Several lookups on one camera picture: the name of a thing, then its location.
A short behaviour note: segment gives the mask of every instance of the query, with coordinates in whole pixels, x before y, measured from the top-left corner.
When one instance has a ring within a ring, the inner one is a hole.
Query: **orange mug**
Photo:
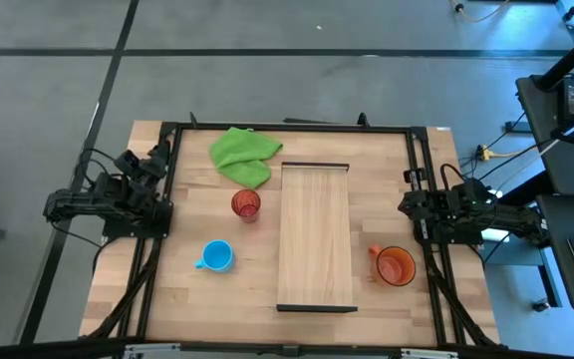
[[[382,249],[378,244],[369,247],[371,275],[383,285],[403,286],[416,276],[416,262],[404,249],[389,246]]]

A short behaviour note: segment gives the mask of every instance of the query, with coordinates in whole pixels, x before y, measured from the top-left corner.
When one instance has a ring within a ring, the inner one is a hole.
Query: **mug handle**
[[[376,260],[378,258],[378,254],[383,250],[379,244],[374,244],[369,247],[369,257],[371,260]]]

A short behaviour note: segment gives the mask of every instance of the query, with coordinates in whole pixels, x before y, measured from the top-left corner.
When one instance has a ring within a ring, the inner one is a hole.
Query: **green towel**
[[[209,148],[209,156],[223,176],[255,189],[271,177],[262,160],[271,159],[282,146],[252,131],[231,128]]]

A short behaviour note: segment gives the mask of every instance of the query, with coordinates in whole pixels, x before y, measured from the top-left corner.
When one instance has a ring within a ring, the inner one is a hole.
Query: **blue cup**
[[[225,240],[216,239],[205,246],[202,258],[194,263],[194,267],[226,273],[234,266],[234,259],[234,250],[231,245]]]

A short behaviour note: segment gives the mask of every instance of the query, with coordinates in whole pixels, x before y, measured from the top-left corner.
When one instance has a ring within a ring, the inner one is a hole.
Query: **wooden table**
[[[129,148],[144,157],[155,145],[161,122],[137,121]],[[241,186],[216,172],[207,152],[221,131],[182,133],[171,200],[171,231],[158,265],[147,339],[236,343],[320,345],[434,346],[427,273],[412,222],[397,210],[409,168],[405,136],[366,133],[263,132],[283,144],[266,161],[271,179],[257,191],[260,218],[245,224],[230,208]],[[435,173],[442,163],[457,166],[449,129],[429,129]],[[417,153],[422,155],[420,146]],[[349,164],[349,212],[354,302],[347,314],[277,312],[281,164],[323,162]],[[449,175],[449,182],[456,178]],[[194,269],[203,246],[228,240],[237,261],[227,274]],[[417,264],[416,278],[404,287],[383,287],[371,277],[368,247],[397,245]],[[135,248],[134,239],[118,239],[100,255],[81,333],[96,329],[124,294]],[[450,247],[458,297],[493,340],[498,340],[478,257],[464,245]],[[454,342],[448,306],[442,312],[449,341]],[[134,333],[140,299],[133,307]]]

